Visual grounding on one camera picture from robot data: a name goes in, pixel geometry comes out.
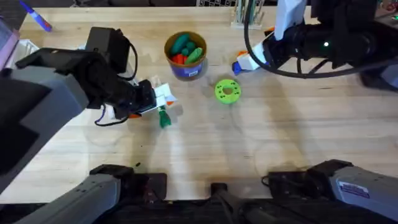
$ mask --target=green object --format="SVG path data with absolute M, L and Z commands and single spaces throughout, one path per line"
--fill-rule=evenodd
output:
M 182 49 L 181 54 L 184 56 L 188 56 L 190 51 L 187 48 Z
M 159 116 L 160 116 L 160 127 L 165 128 L 166 126 L 172 125 L 172 121 L 169 117 L 169 115 L 166 113 L 166 107 L 165 106 L 160 106 L 157 109 L 159 111 Z
M 187 43 L 187 49 L 190 51 L 190 52 L 193 52 L 193 50 L 195 50 L 195 48 L 197 47 L 197 45 L 194 43 L 194 42 L 192 42 L 192 41 L 189 41 L 188 43 Z
M 195 63 L 198 61 L 203 53 L 203 49 L 201 47 L 198 47 L 195 49 L 186 59 L 185 65 L 189 65 L 191 63 Z
M 170 49 L 170 53 L 172 55 L 176 55 L 181 53 L 181 50 L 186 46 L 189 41 L 189 34 L 182 34 L 180 37 L 175 40 L 172 48 Z
M 224 104 L 235 103 L 241 96 L 241 87 L 234 80 L 221 80 L 216 84 L 214 93 L 218 101 Z

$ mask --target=green ring toy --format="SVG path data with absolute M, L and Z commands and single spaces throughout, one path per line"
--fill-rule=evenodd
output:
M 231 93 L 224 92 L 225 89 L 230 89 Z M 241 96 L 241 87 L 234 80 L 220 80 L 214 89 L 214 93 L 218 101 L 224 104 L 235 103 Z

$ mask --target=wooden table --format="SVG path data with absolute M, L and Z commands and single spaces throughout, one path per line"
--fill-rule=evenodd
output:
M 94 120 L 101 112 L 84 111 L 4 191 L 2 203 L 49 202 L 101 164 L 140 162 L 138 172 L 168 173 L 169 199 L 205 198 L 216 181 L 242 197 L 265 197 L 259 182 L 268 171 L 327 159 L 398 177 L 398 95 L 364 88 L 356 75 L 300 80 L 258 70 L 233 77 L 231 63 L 245 46 L 243 31 L 229 27 L 230 8 L 37 10 L 55 30 L 44 32 L 28 16 L 22 38 L 39 47 L 75 49 L 93 26 L 121 28 L 139 54 L 137 77 L 157 75 L 179 103 L 169 110 L 173 125 L 166 129 L 156 112 L 99 128 Z M 264 10 L 264 27 L 272 26 L 275 8 Z M 201 34 L 208 45 L 208 71 L 192 82 L 177 80 L 163 55 L 167 37 L 181 30 Z M 262 38 L 261 31 L 251 31 L 252 43 Z M 318 62 L 304 63 L 303 70 Z M 295 71 L 295 62 L 283 69 Z M 236 78 L 243 92 L 230 106 L 213 95 L 213 85 L 225 77 Z

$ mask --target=label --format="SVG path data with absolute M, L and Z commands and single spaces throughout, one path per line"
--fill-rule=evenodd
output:
M 189 73 L 188 75 L 189 75 L 189 77 L 192 77 L 192 76 L 194 76 L 194 75 L 198 75 L 198 71 L 191 72 L 191 73 Z
M 364 198 L 370 198 L 369 191 L 366 187 L 362 187 L 356 184 L 350 184 L 347 182 L 338 182 L 341 191 L 349 194 L 355 194 Z

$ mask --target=blue cup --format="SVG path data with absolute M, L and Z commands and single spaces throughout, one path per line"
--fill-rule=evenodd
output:
M 195 63 L 189 65 L 182 65 L 173 62 L 171 59 L 173 55 L 170 54 L 170 49 L 172 48 L 177 38 L 180 37 L 182 34 L 189 34 L 190 40 L 195 43 L 196 47 L 201 47 L 203 49 L 203 55 Z M 174 75 L 177 78 L 182 80 L 194 80 L 201 76 L 201 72 L 204 70 L 205 67 L 205 59 L 207 53 L 206 42 L 201 35 L 191 31 L 178 32 L 169 37 L 169 39 L 167 39 L 166 44 L 164 45 L 164 53 L 167 57 L 167 61 L 169 62 L 169 65 Z

